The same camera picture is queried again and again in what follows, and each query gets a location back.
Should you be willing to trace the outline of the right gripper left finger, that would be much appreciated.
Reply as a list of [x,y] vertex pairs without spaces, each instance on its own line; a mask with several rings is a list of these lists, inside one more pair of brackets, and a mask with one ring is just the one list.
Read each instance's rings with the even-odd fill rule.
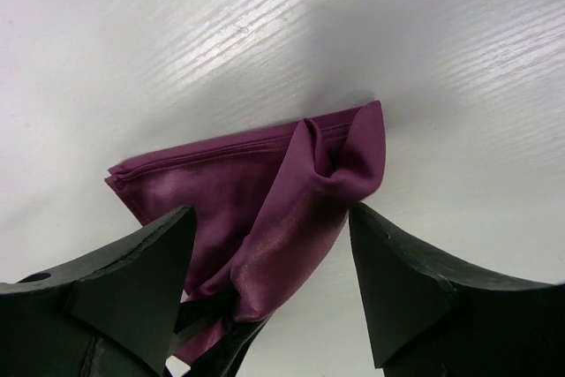
[[1,285],[3,376],[160,376],[192,256],[195,212]]

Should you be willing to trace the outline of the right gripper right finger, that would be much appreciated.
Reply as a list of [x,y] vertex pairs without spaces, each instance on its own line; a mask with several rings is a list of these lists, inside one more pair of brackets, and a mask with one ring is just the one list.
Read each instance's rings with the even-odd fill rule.
[[350,242],[373,362],[387,376],[561,376],[564,287],[504,275],[364,204]]

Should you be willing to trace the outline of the purple cloth napkin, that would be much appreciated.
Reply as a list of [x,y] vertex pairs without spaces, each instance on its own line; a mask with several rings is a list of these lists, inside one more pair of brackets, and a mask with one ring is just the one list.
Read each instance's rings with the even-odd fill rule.
[[192,364],[238,323],[270,317],[334,245],[349,209],[385,170],[377,101],[136,156],[107,184],[142,224],[190,206],[197,230],[185,292],[233,289],[236,304],[179,348]]

